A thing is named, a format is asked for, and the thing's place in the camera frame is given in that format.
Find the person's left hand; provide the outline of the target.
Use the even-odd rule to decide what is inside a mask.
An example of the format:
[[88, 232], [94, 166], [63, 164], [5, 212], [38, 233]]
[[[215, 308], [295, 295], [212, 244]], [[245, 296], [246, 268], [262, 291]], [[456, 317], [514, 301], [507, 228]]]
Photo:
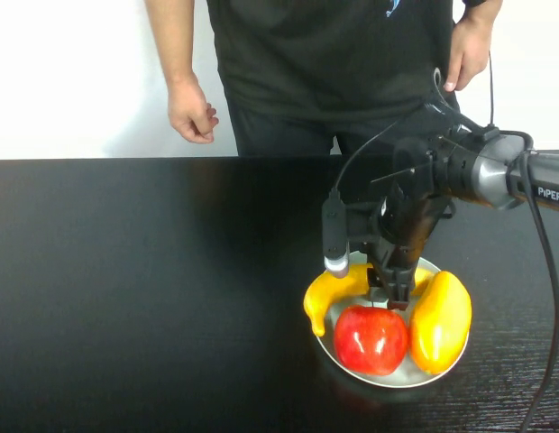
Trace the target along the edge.
[[463, 90], [471, 80], [483, 72], [489, 62], [492, 25], [462, 18], [454, 27], [450, 61], [444, 89]]

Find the person's right hand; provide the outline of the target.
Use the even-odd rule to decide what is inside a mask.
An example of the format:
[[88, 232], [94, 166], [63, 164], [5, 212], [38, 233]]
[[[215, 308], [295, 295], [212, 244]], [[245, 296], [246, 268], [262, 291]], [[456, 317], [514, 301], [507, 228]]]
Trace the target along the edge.
[[219, 123], [216, 109], [206, 101], [195, 74], [168, 85], [168, 116], [170, 125], [190, 143], [214, 141]]

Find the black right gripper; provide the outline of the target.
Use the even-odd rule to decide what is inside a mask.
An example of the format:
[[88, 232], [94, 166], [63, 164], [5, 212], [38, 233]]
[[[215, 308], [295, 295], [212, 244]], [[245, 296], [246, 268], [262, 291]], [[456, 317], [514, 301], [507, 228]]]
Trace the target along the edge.
[[385, 288], [377, 271], [367, 270], [367, 297], [372, 304], [407, 309], [415, 288], [415, 267], [442, 214], [441, 195], [405, 181], [391, 183], [371, 223], [376, 241], [369, 247], [369, 262], [386, 269]]

